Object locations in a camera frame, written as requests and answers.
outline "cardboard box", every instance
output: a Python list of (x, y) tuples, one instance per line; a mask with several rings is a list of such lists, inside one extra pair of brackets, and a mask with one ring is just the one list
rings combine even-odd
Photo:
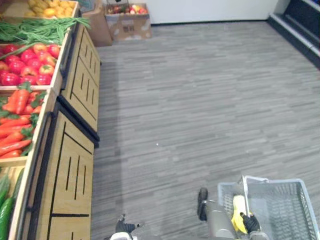
[(105, 18), (105, 8), (102, 0), (96, 0), (94, 10), (82, 13), (82, 17), (90, 20), (91, 28), (87, 28), (87, 31), (94, 46), (104, 47), (112, 45), (112, 38)]
[(115, 41), (149, 39), (152, 36), (150, 15), (147, 5), (144, 3), (135, 4), (147, 10), (147, 14), (117, 13), (107, 14), (106, 22), (111, 37)]

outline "yellow object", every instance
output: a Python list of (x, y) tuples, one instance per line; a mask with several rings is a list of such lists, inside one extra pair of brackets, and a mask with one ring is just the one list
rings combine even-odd
[(57, 6), (57, 7), (55, 7), (55, 11), (56, 11), (56, 13), (63, 14), (65, 12), (65, 9), (62, 6)]
[(47, 8), (43, 11), (46, 18), (51, 18), (56, 15), (56, 10), (54, 8)]
[(38, 13), (43, 14), (44, 10), (41, 7), (34, 6), (32, 10), (38, 15)]
[(36, 0), (28, 0), (29, 7), (32, 8), (37, 4)]
[(66, 15), (64, 15), (63, 13), (57, 13), (56, 15), (55, 15), (58, 19), (62, 19), (62, 18), (66, 18)]
[(63, 7), (64, 9), (69, 8), (69, 3), (67, 1), (60, 1), (59, 3), (60, 7)]
[(43, 10), (47, 9), (49, 7), (49, 4), (46, 3), (45, 1), (38, 0), (36, 2), (36, 6), (42, 8)]
[(69, 1), (68, 4), (71, 8), (74, 8), (76, 6), (76, 2), (74, 1)]
[(51, 0), (43, 0), (46, 4), (48, 4), (48, 6), (50, 7), (50, 4), (52, 3)]
[(39, 17), (39, 18), (45, 18), (45, 15), (44, 15), (43, 12), (37, 12), (36, 16)]
[(247, 234), (246, 227), (244, 225), (244, 219), (240, 216), (240, 213), (246, 214), (246, 202), (245, 197), (242, 195), (236, 195), (233, 197), (233, 216), (231, 219), (232, 225), (236, 231), (241, 231)]
[(67, 7), (65, 10), (64, 10), (65, 12), (70, 12), (70, 13), (72, 13), (74, 10), (73, 10), (73, 8), (72, 7)]
[(25, 14), (24, 14), (25, 17), (35, 17), (36, 16), (36, 13), (34, 11), (27, 11)]

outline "wooden bin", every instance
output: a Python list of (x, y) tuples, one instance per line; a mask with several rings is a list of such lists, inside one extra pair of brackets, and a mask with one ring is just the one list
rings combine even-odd
[(53, 116), (22, 239), (90, 239), (97, 143), (59, 102)]
[(100, 57), (83, 25), (78, 25), (69, 72), (61, 96), (97, 132)]
[[(75, 2), (72, 17), (76, 17), (79, 11), (79, 3)], [(52, 19), (52, 17), (26, 17), (25, 13), (30, 11), (27, 0), (7, 0), (0, 5), (1, 18), (8, 23), (19, 23), (24, 19)]]
[[(63, 76), (68, 74), (68, 61), (70, 58), (70, 51), (72, 50), (72, 45), (74, 42), (74, 34), (75, 27), (70, 28), (70, 31), (67, 32), (64, 36), (63, 43), (60, 48), (60, 53), (58, 59), (56, 61), (56, 65), (54, 68), (54, 72), (52, 75), (52, 80), (50, 85), (32, 85), (31, 89), (33, 90), (44, 90), (44, 89), (53, 89), (56, 94), (60, 93), (62, 84), (63, 84)], [(0, 90), (9, 90), (13, 91), (16, 89), (16, 86), (0, 86)]]
[[(23, 199), (24, 195), (26, 194), (26, 190), (28, 191), (28, 183), (27, 179), (30, 175), (33, 174), (31, 171), (33, 169), (33, 164), (37, 161), (37, 159), (41, 159), (44, 153), (44, 146), (41, 145), (42, 141), (47, 140), (47, 135), (43, 131), (45, 126), (48, 124), (47, 112), (53, 110), (54, 104), (56, 102), (57, 95), (52, 90), (46, 90), (47, 94), (44, 97), (41, 112), (39, 114), (39, 119), (34, 130), (34, 134), (32, 137), (32, 149), (27, 156), (21, 157), (13, 157), (13, 158), (5, 158), (0, 159), (0, 167), (13, 167), (11, 168), (10, 172), (12, 172), (12, 182), (15, 182), (17, 175), (19, 174), (18, 171), (24, 167), (24, 173), (21, 180), (20, 189), (17, 195), (15, 208), (13, 211), (12, 222), (9, 232), (8, 239), (15, 239), (17, 229), (18, 229), (18, 222), (21, 216), (21, 212), (23, 211)], [(0, 96), (9, 96), (12, 94), (10, 90), (0, 90)], [(1, 175), (5, 173), (5, 169), (2, 169)]]

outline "white wall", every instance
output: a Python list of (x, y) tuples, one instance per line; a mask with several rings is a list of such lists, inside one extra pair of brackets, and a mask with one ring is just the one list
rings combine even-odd
[(129, 0), (146, 3), (152, 24), (266, 20), (278, 0)]

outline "yellow fruit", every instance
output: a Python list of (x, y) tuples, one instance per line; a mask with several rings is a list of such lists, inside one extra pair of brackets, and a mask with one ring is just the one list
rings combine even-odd
[(43, 11), (46, 18), (51, 18), (56, 15), (56, 10), (54, 8), (47, 8)]
[(76, 2), (75, 1), (69, 1), (68, 4), (69, 4), (69, 6), (71, 8), (74, 8), (76, 6)]
[(43, 0), (46, 4), (48, 4), (49, 5), (49, 7), (50, 7), (50, 4), (52, 3), (52, 1), (51, 0)]
[(65, 9), (62, 6), (56, 6), (55, 7), (56, 12), (64, 12)]
[(33, 6), (35, 6), (37, 4), (36, 0), (28, 0), (28, 4), (30, 6), (30, 8), (32, 8)]
[(59, 19), (62, 19), (62, 18), (65, 18), (65, 17), (66, 17), (66, 15), (64, 15), (63, 13), (57, 13), (55, 16), (56, 16), (57, 18), (59, 18)]
[(38, 7), (38, 6), (34, 6), (34, 7), (32, 8), (32, 10), (33, 10), (36, 14), (38, 14), (38, 13), (42, 14), (42, 13), (44, 12), (44, 10), (43, 10), (41, 7)]
[(65, 15), (66, 17), (70, 18), (70, 17), (72, 17), (72, 12), (66, 11), (66, 12), (64, 13), (64, 15)]
[(35, 17), (36, 16), (36, 13), (34, 11), (27, 11), (25, 14), (24, 14), (25, 17)]
[(51, 8), (56, 8), (59, 6), (59, 0), (53, 0), (49, 5)]
[(45, 15), (42, 12), (37, 12), (36, 16), (39, 18), (45, 18)]
[(74, 10), (71, 7), (68, 6), (64, 11), (72, 13)]
[(49, 4), (47, 4), (45, 1), (38, 0), (36, 2), (36, 6), (42, 8), (43, 10), (47, 9), (49, 7)]
[(69, 8), (69, 3), (67, 1), (60, 1), (59, 3), (60, 7), (63, 7), (64, 9)]

